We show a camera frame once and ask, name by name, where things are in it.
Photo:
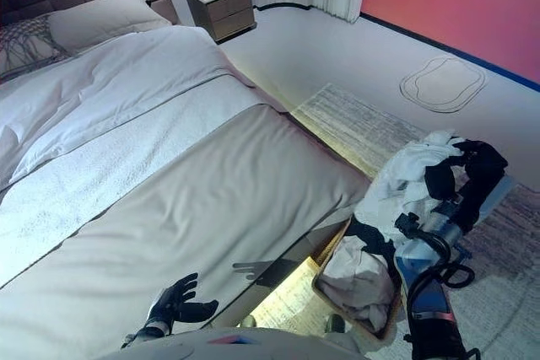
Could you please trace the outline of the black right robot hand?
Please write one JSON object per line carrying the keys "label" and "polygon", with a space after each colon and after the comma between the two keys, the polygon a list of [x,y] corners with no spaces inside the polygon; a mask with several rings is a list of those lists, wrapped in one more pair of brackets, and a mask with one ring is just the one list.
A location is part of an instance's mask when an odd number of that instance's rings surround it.
{"label": "black right robot hand", "polygon": [[[462,196],[461,209],[478,211],[505,175],[508,162],[495,148],[483,141],[466,140],[456,143],[454,147],[462,154],[425,167],[424,181],[429,196],[443,201],[459,193]],[[458,192],[451,170],[453,166],[463,167],[468,177],[468,182]]]}

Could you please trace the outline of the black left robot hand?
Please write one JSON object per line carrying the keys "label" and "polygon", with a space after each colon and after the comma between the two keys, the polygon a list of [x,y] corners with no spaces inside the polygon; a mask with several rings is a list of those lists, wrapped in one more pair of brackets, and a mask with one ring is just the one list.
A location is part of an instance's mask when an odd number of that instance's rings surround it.
{"label": "black left robot hand", "polygon": [[195,272],[163,289],[152,302],[143,328],[154,335],[167,336],[175,322],[195,324],[210,320],[219,301],[194,302],[197,279]]}

